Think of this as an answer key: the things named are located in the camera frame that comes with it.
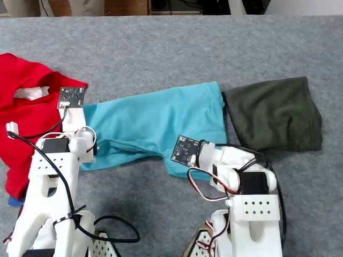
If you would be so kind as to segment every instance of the olive green cloth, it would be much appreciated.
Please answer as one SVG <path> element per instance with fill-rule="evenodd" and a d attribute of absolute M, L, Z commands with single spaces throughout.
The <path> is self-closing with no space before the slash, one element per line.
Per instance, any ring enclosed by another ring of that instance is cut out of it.
<path fill-rule="evenodd" d="M 223 92 L 242 146 L 321 150 L 322 117 L 306 77 L 259 82 Z"/>

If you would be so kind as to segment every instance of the red cloth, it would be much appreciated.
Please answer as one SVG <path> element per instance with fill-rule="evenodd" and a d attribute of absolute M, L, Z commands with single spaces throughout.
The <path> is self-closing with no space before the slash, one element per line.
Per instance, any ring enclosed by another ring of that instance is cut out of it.
<path fill-rule="evenodd" d="M 49 86 L 49 95 L 36 100 L 13 98 L 18 88 Z M 29 62 L 12 54 L 0 55 L 0 157 L 10 167 L 5 188 L 20 198 L 25 194 L 33 147 L 18 139 L 9 139 L 6 123 L 18 123 L 19 134 L 35 135 L 50 129 L 59 120 L 57 100 L 61 87 L 86 87 L 40 63 Z"/>

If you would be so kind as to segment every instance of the blue object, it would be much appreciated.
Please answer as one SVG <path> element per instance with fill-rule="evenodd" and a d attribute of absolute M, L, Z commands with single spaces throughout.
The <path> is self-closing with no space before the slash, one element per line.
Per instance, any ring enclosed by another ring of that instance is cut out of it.
<path fill-rule="evenodd" d="M 22 206 L 25 201 L 25 197 L 21 199 L 16 199 L 12 196 L 9 197 L 9 206 Z"/>
<path fill-rule="evenodd" d="M 85 105 L 86 123 L 96 131 L 99 149 L 96 162 L 83 164 L 81 170 L 161 156 L 168 174 L 186 177 L 188 167 L 170 159 L 178 136 L 225 143 L 223 106 L 216 82 Z M 208 179 L 201 172 L 192 175 Z"/>

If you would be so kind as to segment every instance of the electrical wire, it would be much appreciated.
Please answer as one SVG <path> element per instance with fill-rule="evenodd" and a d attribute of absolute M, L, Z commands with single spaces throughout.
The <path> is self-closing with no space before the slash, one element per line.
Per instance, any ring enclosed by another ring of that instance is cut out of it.
<path fill-rule="evenodd" d="M 96 143 L 96 132 L 94 129 L 92 129 L 91 127 L 89 126 L 83 126 L 81 128 L 79 128 L 78 130 L 75 131 L 75 134 L 79 133 L 81 129 L 89 129 L 90 131 L 92 131 L 92 134 L 93 134 L 93 144 L 92 146 L 86 151 L 87 153 L 92 150 L 95 146 L 95 143 Z"/>
<path fill-rule="evenodd" d="M 267 164 L 268 168 L 275 174 L 273 166 L 270 162 Z M 284 203 L 284 197 L 282 195 L 281 187 L 279 184 L 279 180 L 277 179 L 277 191 L 280 199 L 280 207 L 281 207 L 281 216 L 282 216 L 282 234 L 281 234 L 281 247 L 284 248 L 285 241 L 286 241 L 286 234 L 287 234 L 287 217 L 286 217 L 286 211 L 285 211 L 285 203 Z"/>
<path fill-rule="evenodd" d="M 66 190 L 66 194 L 67 194 L 67 199 L 68 199 L 68 203 L 69 203 L 69 207 L 70 207 L 70 218 L 74 220 L 75 223 L 75 227 L 78 228 L 82 233 L 84 233 L 85 235 L 89 236 L 92 239 L 95 240 L 100 240 L 100 241 L 108 241 L 108 242 L 112 242 L 112 243 L 136 243 L 140 240 L 140 235 L 137 231 L 137 229 L 128 221 L 117 217 L 117 216 L 103 216 L 98 218 L 94 223 L 98 223 L 101 220 L 105 220 L 105 219 L 112 219 L 112 220 L 119 220 L 121 222 L 123 222 L 125 225 L 129 226 L 136 234 L 136 238 L 105 238 L 105 237 L 99 237 L 96 236 L 92 233 L 89 233 L 87 230 L 85 230 L 79 223 L 79 220 L 77 220 L 75 214 L 75 207 L 74 207 L 74 203 L 72 200 L 72 196 L 71 196 L 71 192 L 70 192 L 70 188 L 68 185 L 68 182 L 66 181 L 65 177 L 63 176 L 63 174 L 61 173 L 61 171 L 58 169 L 58 167 L 52 162 L 52 160 L 38 147 L 36 146 L 34 143 L 30 142 L 29 140 L 27 140 L 24 137 L 19 136 L 18 134 L 12 132 L 12 131 L 8 131 L 8 135 L 12 138 L 15 139 L 20 139 L 21 141 L 23 141 L 24 143 L 32 146 L 50 165 L 51 167 L 56 171 L 56 173 L 58 174 L 59 178 L 61 179 L 61 181 L 63 182 L 64 186 L 65 186 L 65 190 Z"/>
<path fill-rule="evenodd" d="M 201 149 L 202 149 L 202 147 L 203 147 L 203 143 L 205 143 L 205 142 L 208 143 L 208 141 L 206 141 L 206 140 L 204 140 L 204 139 L 201 139 L 201 140 L 199 141 L 198 147 L 197 147 L 197 151 L 196 151 L 196 153 L 195 153 L 195 165 L 196 165 L 198 168 L 200 168 L 200 164 L 199 164 L 200 151 L 201 151 Z"/>
<path fill-rule="evenodd" d="M 231 213 L 230 213 L 230 210 L 229 210 L 229 209 L 228 209 L 228 212 L 229 212 L 229 217 L 228 217 L 228 219 L 227 219 L 226 222 L 225 222 L 225 226 L 224 226 L 223 230 L 220 231 L 220 232 L 219 232 L 218 234 L 216 234 L 215 236 L 213 236 L 212 239 L 211 239 L 211 241 L 210 241 L 210 243 L 208 244 L 208 253 L 209 253 L 210 256 L 211 256 L 211 246 L 212 246 L 213 242 L 214 242 L 218 237 L 220 237 L 225 231 L 227 231 L 228 228 L 229 228 L 230 217 L 231 217 Z"/>
<path fill-rule="evenodd" d="M 55 128 L 57 128 L 58 126 L 60 126 L 60 125 L 62 124 L 62 122 L 64 121 L 65 116 L 66 116 L 66 114 L 67 114 L 67 109 L 68 109 L 68 107 L 64 107 L 64 114 L 63 114 L 62 119 L 61 119 L 59 122 L 57 122 L 54 126 L 52 126 L 50 129 L 48 129 L 48 130 L 46 130 L 46 131 L 44 131 L 44 132 L 42 132 L 42 133 L 39 133 L 39 134 L 37 134 L 37 135 L 29 135 L 29 136 L 21 136 L 21 137 L 22 137 L 22 138 L 25 138 L 25 139 L 33 139 L 33 138 L 42 137 L 42 136 L 44 136 L 45 134 L 50 133 L 51 131 L 53 131 Z"/>
<path fill-rule="evenodd" d="M 42 4 L 42 7 L 43 7 L 43 10 L 44 10 L 45 14 L 47 15 L 47 17 L 49 17 L 48 12 L 47 12 L 47 10 L 44 7 L 43 0 L 41 0 L 41 4 Z"/>
<path fill-rule="evenodd" d="M 216 201 L 221 201 L 221 200 L 225 200 L 227 199 L 227 195 L 226 196 L 222 196 L 222 197 L 218 197 L 218 198 L 209 198 L 209 197 L 206 197 L 203 195 L 203 193 L 201 192 L 201 190 L 199 189 L 199 187 L 197 186 L 197 184 L 195 183 L 195 181 L 193 180 L 192 176 L 191 176 L 191 171 L 192 170 L 197 170 L 197 171 L 200 171 L 200 172 L 203 172 L 203 173 L 206 173 L 208 175 L 210 175 L 212 178 L 216 179 L 218 181 L 218 183 L 220 185 L 222 185 L 225 189 L 226 192 L 229 192 L 230 194 L 237 194 L 236 191 L 234 190 L 231 190 L 227 187 L 227 185 L 225 185 L 225 183 L 223 181 L 220 180 L 220 178 L 218 178 L 216 175 L 214 175 L 213 173 L 210 173 L 208 171 L 205 171 L 205 170 L 202 170 L 200 168 L 196 168 L 196 167 L 190 167 L 187 171 L 187 177 L 188 177 L 188 180 L 189 182 L 191 183 L 191 185 L 193 186 L 193 188 L 200 194 L 200 196 L 205 199 L 206 201 L 209 201 L 209 202 L 216 202 Z"/>

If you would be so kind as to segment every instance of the gray felt mat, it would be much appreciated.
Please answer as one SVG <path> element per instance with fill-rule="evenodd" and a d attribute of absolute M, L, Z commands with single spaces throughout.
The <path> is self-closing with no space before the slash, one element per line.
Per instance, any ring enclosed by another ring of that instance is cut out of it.
<path fill-rule="evenodd" d="M 306 75 L 323 116 L 324 142 L 321 152 L 271 153 L 288 216 L 284 256 L 341 257 L 342 28 L 338 16 L 3 19 L 0 52 L 88 82 L 88 103 L 203 81 L 229 89 Z M 0 170 L 5 237 L 18 210 L 7 206 L 6 167 Z M 204 202 L 186 179 L 168 176 L 157 157 L 82 172 L 77 200 L 96 216 L 117 214 L 137 226 L 142 240 L 118 245 L 123 256 L 180 256 L 197 226 L 223 206 Z M 112 236 L 128 235 L 117 224 L 104 226 Z M 5 256 L 4 247 L 0 253 Z"/>

